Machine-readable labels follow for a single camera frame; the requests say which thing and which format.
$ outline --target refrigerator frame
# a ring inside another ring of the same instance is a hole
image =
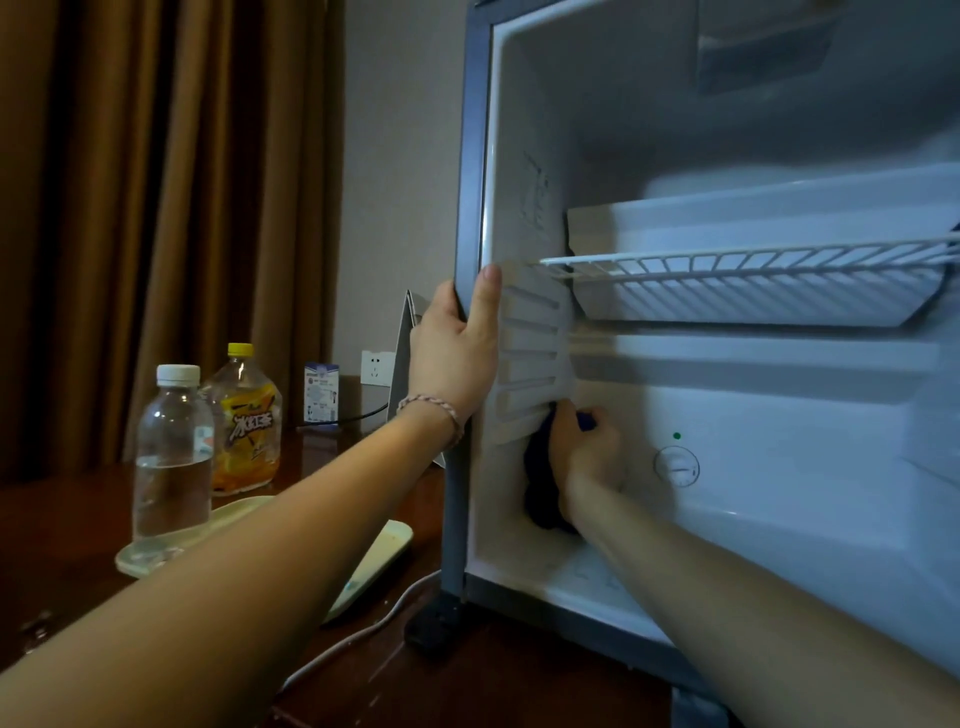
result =
[[[481,0],[468,7],[454,276],[457,297],[465,314],[469,314],[473,282],[480,269],[493,28],[557,2],[560,0]],[[466,572],[470,440],[468,423],[467,436],[445,454],[442,591],[464,602],[555,632],[587,649],[717,700],[704,678],[675,647],[647,640]]]

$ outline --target bracelet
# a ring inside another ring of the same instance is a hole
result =
[[[464,436],[464,426],[461,424],[460,418],[457,417],[457,410],[453,408],[453,405],[446,400],[441,400],[439,397],[431,397],[430,395],[408,395],[400,400],[400,404],[396,406],[396,412],[399,413],[401,409],[403,409],[412,401],[428,401],[431,404],[436,404],[450,416],[451,420],[453,420],[453,424],[457,428],[457,431],[453,433],[453,438],[449,443],[447,443],[447,445],[444,447],[444,450],[449,450],[460,442]]]

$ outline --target black cable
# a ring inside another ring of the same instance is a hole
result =
[[[345,417],[342,420],[324,420],[318,423],[300,423],[298,426],[311,427],[313,425],[345,425],[346,423],[356,423],[356,422],[360,422],[361,420],[366,420],[368,417],[372,417],[373,415],[380,414],[388,406],[389,406],[389,403],[384,404],[382,407],[379,407],[378,409],[374,409],[373,412],[368,412],[366,415],[360,415],[358,417]]]

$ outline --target electrical outlet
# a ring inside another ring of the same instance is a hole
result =
[[[389,387],[394,380],[395,352],[363,352],[360,359],[360,383]]]

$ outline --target bottle cap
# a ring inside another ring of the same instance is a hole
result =
[[[227,344],[227,356],[253,356],[253,344]]]
[[[200,367],[196,364],[160,364],[156,368],[158,387],[199,387]]]

